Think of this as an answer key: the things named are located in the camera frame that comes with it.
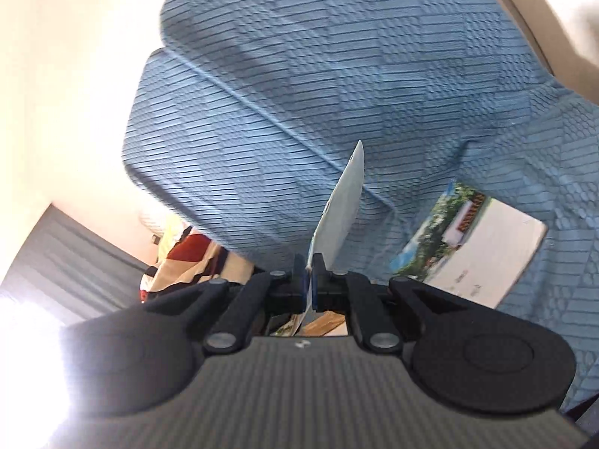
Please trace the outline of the grey curtain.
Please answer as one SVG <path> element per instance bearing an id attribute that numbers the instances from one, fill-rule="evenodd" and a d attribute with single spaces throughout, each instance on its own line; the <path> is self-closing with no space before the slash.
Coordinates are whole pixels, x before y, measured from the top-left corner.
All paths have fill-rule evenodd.
<path id="1" fill-rule="evenodd" d="M 1 308 L 68 326 L 138 304 L 145 271 L 145 263 L 51 206 L 1 283 Z"/>

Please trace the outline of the brown map cover book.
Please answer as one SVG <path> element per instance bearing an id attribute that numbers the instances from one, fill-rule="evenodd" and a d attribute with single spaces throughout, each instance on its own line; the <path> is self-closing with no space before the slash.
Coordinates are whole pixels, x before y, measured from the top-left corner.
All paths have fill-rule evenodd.
<path id="1" fill-rule="evenodd" d="M 345 322 L 345 316 L 333 311 L 326 311 L 301 329 L 302 336 L 326 336 Z"/>

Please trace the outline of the blue textured sofa cover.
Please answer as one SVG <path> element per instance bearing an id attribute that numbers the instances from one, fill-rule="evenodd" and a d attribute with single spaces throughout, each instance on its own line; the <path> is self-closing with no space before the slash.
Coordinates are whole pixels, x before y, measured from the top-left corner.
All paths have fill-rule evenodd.
<path id="1" fill-rule="evenodd" d="M 167 0 L 126 130 L 131 180 L 265 270 L 308 249 L 356 144 L 339 269 L 379 282 L 452 180 L 548 229 L 503 312 L 573 348 L 598 390 L 598 109 L 496 0 Z"/>

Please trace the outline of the white paper sheets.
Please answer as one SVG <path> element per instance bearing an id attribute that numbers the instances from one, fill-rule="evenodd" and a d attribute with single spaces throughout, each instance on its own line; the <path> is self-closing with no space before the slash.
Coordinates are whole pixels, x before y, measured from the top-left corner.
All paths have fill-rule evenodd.
<path id="1" fill-rule="evenodd" d="M 298 279 L 298 286 L 301 288 L 301 312 L 291 314 L 291 319 L 278 327 L 274 336 L 296 335 L 307 314 L 314 309 L 312 286 L 314 255 L 319 253 L 328 268 L 335 263 L 341 246 L 358 215 L 364 178 L 364 146 L 361 141 L 358 141 L 324 207 L 308 247 L 307 260 L 298 256 L 295 262 L 294 279 Z"/>

